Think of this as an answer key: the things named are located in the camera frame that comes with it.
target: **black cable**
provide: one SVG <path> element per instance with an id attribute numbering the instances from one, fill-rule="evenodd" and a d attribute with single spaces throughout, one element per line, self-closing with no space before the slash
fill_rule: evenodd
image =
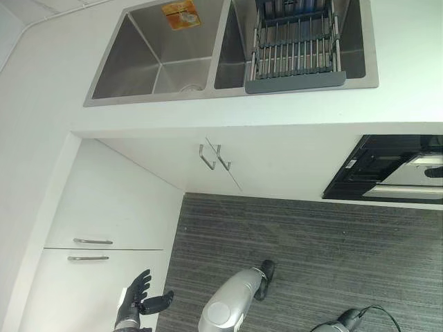
<path id="1" fill-rule="evenodd" d="M 395 320 L 395 318 L 394 318 L 389 312 L 387 312 L 385 309 L 383 309 L 383 307 L 381 307 L 381 306 L 374 305 L 374 306 L 368 306 L 368 307 L 362 309 L 362 310 L 360 311 L 360 313 L 359 313 L 359 318 L 362 318 L 363 315 L 366 313 L 366 311 L 368 311 L 368 310 L 370 310 L 370 309 L 378 309 L 378 310 L 383 311 L 383 312 L 384 312 L 386 315 L 388 315 L 389 318 L 394 322 L 395 327 L 397 327 L 398 332 L 401 332 L 401 329 L 400 329 L 399 323 L 397 323 L 397 321 Z"/>

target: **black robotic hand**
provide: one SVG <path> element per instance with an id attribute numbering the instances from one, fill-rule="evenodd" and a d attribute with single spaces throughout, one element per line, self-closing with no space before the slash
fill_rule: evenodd
<path id="1" fill-rule="evenodd" d="M 140 316 L 159 313 L 169 307 L 174 297 L 174 292 L 146 299 L 146 291 L 150 287 L 151 271 L 143 271 L 127 288 L 125 298 L 118 309 L 115 332 L 144 331 L 151 329 L 139 329 Z"/>

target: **sink drain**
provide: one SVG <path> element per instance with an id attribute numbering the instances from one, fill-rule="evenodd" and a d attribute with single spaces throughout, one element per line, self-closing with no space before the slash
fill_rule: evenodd
<path id="1" fill-rule="evenodd" d="M 199 86 L 198 84 L 188 84 L 185 85 L 183 88 L 181 88 L 180 92 L 184 91 L 202 91 L 203 87 Z"/>

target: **sticker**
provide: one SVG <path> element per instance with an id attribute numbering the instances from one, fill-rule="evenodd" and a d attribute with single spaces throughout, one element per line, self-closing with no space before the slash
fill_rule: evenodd
<path id="1" fill-rule="evenodd" d="M 199 26 L 199 14 L 192 0 L 174 2 L 161 8 L 173 30 L 182 30 Z"/>

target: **white cabinet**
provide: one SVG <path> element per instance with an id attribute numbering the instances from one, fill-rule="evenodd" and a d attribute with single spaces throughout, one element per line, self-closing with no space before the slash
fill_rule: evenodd
<path id="1" fill-rule="evenodd" d="M 358 142 L 358 131 L 337 125 L 219 127 L 103 141 L 187 192 L 315 201 Z M 198 156 L 201 142 L 208 159 L 217 161 L 214 171 Z M 213 151 L 218 145 L 221 158 L 232 162 L 229 172 Z"/>
<path id="2" fill-rule="evenodd" d="M 69 261 L 75 257 L 109 257 Z M 110 332 L 123 287 L 150 268 L 148 297 L 163 294 L 168 255 L 163 251 L 45 249 L 29 294 L 20 332 Z M 142 316 L 155 329 L 158 315 Z"/>
<path id="3" fill-rule="evenodd" d="M 217 160 L 204 131 L 177 130 L 148 138 L 106 138 L 103 143 L 186 192 L 235 194 L 238 186 Z M 200 158 L 203 157 L 215 168 Z"/>
<path id="4" fill-rule="evenodd" d="M 83 140 L 45 246 L 167 248 L 182 198 L 181 190 L 101 142 Z M 78 243 L 74 238 L 113 243 Z"/>
<path id="5" fill-rule="evenodd" d="M 277 199 L 321 199 L 343 160 L 361 137 L 338 127 L 266 126 L 207 130 L 221 145 L 241 195 Z"/>

